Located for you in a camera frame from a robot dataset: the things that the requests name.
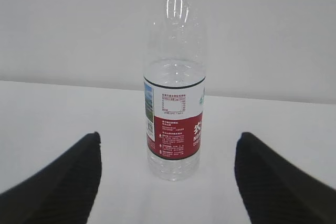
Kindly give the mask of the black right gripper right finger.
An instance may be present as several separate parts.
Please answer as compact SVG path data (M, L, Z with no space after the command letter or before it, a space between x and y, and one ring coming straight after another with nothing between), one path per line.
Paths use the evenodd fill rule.
M250 132L237 141L234 174L251 223L335 223L335 189Z

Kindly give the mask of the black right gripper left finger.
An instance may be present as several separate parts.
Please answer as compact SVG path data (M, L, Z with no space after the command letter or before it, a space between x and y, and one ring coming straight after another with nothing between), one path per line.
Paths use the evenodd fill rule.
M89 133L1 193L1 223L87 223L102 175L100 135Z

